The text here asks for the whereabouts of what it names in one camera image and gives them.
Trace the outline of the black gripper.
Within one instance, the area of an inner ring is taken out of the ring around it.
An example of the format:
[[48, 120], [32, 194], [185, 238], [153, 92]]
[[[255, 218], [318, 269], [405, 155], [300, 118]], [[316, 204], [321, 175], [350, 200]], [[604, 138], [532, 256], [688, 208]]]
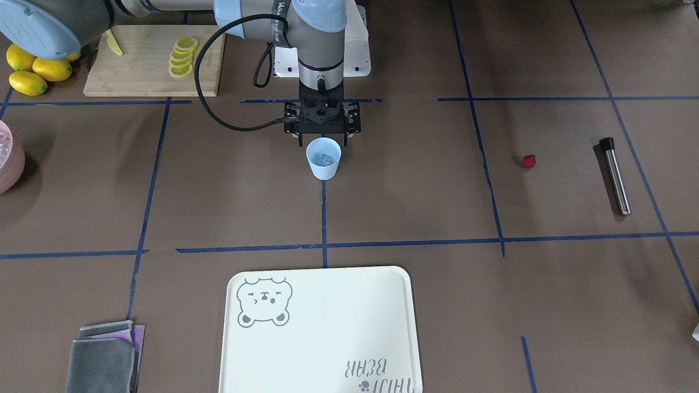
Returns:
[[344, 106], [344, 82], [325, 90], [314, 90], [299, 83], [299, 104], [285, 102], [284, 132], [294, 136], [304, 147], [305, 134], [341, 134], [342, 146], [362, 132], [359, 103]]

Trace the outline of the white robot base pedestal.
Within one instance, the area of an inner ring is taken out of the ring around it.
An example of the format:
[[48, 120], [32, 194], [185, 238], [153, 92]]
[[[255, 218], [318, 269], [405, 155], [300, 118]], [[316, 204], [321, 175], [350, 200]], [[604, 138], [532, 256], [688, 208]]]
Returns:
[[[346, 11], [343, 77], [365, 77], [371, 71], [369, 29], [365, 19], [365, 8], [355, 1], [347, 1]], [[297, 48], [275, 48], [273, 75], [278, 78], [299, 77]]]

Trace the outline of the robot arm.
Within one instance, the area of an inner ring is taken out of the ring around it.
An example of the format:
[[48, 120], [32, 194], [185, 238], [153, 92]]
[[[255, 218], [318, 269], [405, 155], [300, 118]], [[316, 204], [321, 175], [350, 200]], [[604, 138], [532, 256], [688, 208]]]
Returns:
[[225, 33], [257, 40], [267, 47], [297, 50], [299, 102], [287, 102], [282, 117], [253, 127], [220, 119], [203, 97], [194, 61], [194, 84], [205, 111], [221, 126], [254, 132], [281, 124], [299, 141], [305, 135], [334, 134], [348, 139], [362, 131], [360, 107], [344, 103], [345, 1], [2, 1], [2, 33], [33, 55], [62, 59], [119, 24], [157, 14], [212, 13], [217, 30], [203, 43], [207, 52]]

